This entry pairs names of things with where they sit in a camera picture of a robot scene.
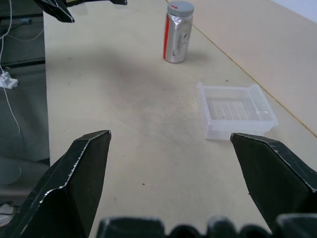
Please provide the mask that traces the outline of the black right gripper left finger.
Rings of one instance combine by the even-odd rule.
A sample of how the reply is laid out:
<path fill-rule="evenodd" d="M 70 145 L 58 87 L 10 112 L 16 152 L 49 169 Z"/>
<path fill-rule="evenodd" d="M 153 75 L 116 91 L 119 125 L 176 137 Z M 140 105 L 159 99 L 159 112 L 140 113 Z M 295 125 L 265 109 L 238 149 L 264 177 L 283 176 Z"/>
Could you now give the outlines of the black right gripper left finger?
<path fill-rule="evenodd" d="M 40 178 L 2 238 L 87 238 L 102 195 L 111 131 L 85 134 Z"/>

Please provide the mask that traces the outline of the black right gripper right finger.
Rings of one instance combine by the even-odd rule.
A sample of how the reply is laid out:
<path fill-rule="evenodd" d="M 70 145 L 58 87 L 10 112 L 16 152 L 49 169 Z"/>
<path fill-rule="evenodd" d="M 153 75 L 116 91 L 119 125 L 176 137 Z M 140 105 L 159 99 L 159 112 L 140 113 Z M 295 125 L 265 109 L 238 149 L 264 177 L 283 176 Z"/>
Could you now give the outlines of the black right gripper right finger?
<path fill-rule="evenodd" d="M 281 214 L 317 211 L 317 173 L 282 142 L 258 135 L 231 134 L 243 177 L 271 231 Z"/>

